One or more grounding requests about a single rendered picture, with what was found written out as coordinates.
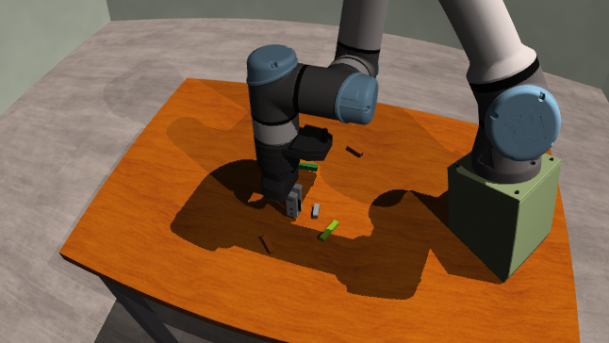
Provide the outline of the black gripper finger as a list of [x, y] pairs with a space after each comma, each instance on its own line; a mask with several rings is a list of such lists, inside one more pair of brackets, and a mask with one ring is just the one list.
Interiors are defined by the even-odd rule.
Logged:
[[298, 206], [299, 206], [300, 212], [303, 209], [303, 207], [302, 207], [302, 188], [303, 188], [303, 185], [295, 183], [294, 187], [291, 190], [292, 192], [298, 193]]
[[299, 217], [299, 206], [298, 206], [298, 193], [290, 192], [286, 198], [287, 215], [298, 218]]

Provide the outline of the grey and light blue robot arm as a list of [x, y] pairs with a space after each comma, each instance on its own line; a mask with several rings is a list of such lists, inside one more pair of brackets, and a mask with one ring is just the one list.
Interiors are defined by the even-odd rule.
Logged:
[[[561, 127], [535, 50], [521, 43], [503, 0], [438, 1], [469, 59], [466, 78], [479, 115], [472, 168], [500, 184], [533, 179]], [[335, 59], [327, 68], [298, 63], [285, 45], [255, 49], [246, 78], [252, 118], [273, 126], [303, 113], [369, 124], [387, 5], [388, 0], [343, 0]]]

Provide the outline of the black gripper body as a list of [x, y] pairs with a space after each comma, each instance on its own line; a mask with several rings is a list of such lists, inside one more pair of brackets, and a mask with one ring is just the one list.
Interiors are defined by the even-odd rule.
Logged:
[[323, 161], [333, 145], [333, 135], [327, 128], [300, 127], [299, 113], [291, 122], [277, 126], [260, 124], [253, 118], [252, 122], [262, 194], [283, 202], [299, 178], [300, 159]]

